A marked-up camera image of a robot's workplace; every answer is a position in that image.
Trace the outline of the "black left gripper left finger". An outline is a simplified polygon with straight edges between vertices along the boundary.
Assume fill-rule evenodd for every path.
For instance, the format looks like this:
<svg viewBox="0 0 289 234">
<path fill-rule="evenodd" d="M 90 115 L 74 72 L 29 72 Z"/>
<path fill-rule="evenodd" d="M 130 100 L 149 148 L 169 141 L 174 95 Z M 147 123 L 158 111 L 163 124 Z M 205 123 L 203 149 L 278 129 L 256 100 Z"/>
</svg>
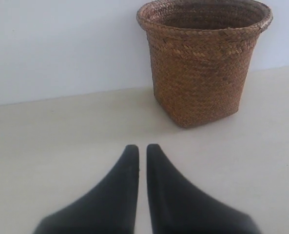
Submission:
<svg viewBox="0 0 289 234">
<path fill-rule="evenodd" d="M 114 167 L 87 194 L 47 217 L 36 234 L 133 234 L 139 186 L 139 149 L 127 145 Z"/>
</svg>

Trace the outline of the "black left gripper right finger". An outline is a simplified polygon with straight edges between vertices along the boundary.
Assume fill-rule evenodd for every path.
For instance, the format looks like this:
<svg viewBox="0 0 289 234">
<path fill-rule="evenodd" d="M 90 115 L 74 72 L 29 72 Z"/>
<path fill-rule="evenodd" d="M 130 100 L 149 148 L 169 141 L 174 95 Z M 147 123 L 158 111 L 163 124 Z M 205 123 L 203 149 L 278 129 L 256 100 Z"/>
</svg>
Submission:
<svg viewBox="0 0 289 234">
<path fill-rule="evenodd" d="M 158 144 L 149 144 L 146 153 L 154 234 L 259 233 L 249 215 L 214 199 L 187 180 Z"/>
</svg>

